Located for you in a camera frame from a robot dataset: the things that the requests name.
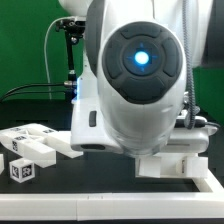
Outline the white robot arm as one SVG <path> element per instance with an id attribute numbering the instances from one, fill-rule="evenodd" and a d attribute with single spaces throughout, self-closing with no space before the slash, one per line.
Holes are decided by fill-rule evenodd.
<path id="1" fill-rule="evenodd" d="M 197 154 L 211 127 L 188 75 L 201 63 L 214 0 L 91 0 L 89 71 L 78 80 L 71 146 L 130 157 Z"/>

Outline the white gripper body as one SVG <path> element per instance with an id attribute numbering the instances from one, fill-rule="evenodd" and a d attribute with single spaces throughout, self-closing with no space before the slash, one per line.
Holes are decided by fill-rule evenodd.
<path id="1" fill-rule="evenodd" d="M 218 131 L 218 124 L 209 122 L 205 117 L 197 116 L 195 127 L 184 126 L 185 117 L 176 119 L 175 127 L 167 144 L 160 149 L 162 153 L 202 153 L 209 146 L 209 137 Z"/>

